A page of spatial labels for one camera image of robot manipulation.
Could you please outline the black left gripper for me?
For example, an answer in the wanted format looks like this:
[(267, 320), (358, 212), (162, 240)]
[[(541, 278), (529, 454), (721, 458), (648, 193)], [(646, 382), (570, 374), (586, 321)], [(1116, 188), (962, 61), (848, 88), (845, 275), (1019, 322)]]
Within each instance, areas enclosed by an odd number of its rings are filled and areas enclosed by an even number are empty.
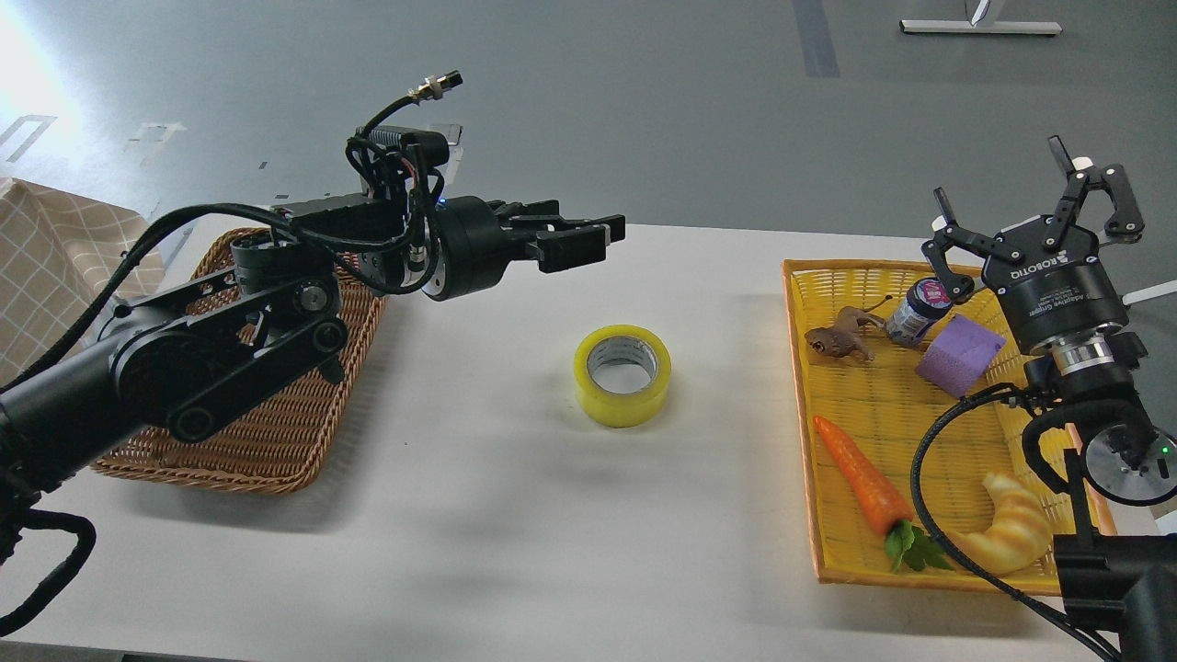
[(559, 211), (556, 200), (448, 198), (435, 208), (438, 263), (423, 291), (433, 302), (474, 293), (501, 282), (513, 262), (534, 260), (546, 274), (587, 267), (626, 238), (621, 214), (567, 219)]

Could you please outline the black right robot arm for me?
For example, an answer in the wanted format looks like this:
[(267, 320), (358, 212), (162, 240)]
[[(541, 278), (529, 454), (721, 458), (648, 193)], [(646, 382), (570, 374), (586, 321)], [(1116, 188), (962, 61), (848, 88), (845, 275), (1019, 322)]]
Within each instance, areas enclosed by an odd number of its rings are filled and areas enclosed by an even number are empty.
[[(1173, 498), (1173, 436), (1145, 411), (1132, 371), (1145, 347), (1128, 331), (1129, 309), (1100, 262), (1100, 249), (1141, 240), (1145, 224), (1126, 170), (1068, 154), (1048, 139), (1065, 188), (1046, 216), (992, 237), (965, 229), (936, 188), (940, 217), (923, 254), (958, 304), (985, 287), (1019, 352), (1028, 386), (1000, 382), (966, 395), (929, 428), (909, 470), (925, 531), (967, 572), (1086, 646), (1104, 661), (1172, 661), (1173, 536), (1102, 535), (1089, 494), (1123, 507)], [(1053, 536), (1063, 607), (997, 578), (951, 542), (923, 498), (920, 470), (936, 437), (963, 413), (1003, 402), (1025, 410), (1020, 446), (1050, 494), (1068, 496), (1075, 531)]]

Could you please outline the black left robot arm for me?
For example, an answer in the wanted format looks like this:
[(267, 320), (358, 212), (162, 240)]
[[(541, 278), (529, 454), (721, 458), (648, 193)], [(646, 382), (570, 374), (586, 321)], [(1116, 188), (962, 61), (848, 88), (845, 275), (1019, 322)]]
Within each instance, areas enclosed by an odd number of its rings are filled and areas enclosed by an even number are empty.
[[(390, 118), (461, 82), (457, 71), (428, 77), (354, 131), (345, 155), (361, 193), (273, 210), (202, 204), (166, 213), (62, 338), (4, 388), (4, 560), (24, 531), (77, 538), (29, 597), (5, 613), (4, 635), (44, 613), (97, 545), (91, 519), (38, 508), (45, 494), (142, 428), (197, 444), (302, 375), (344, 380), (350, 331), (339, 273), (375, 296), (421, 291), (446, 302), (496, 286), (513, 262), (556, 273), (600, 263), (623, 240), (621, 214), (573, 221), (556, 200), (447, 197), (446, 137)], [(117, 302), (117, 287), (152, 249), (211, 214), (261, 229), (232, 244), (230, 269)]]

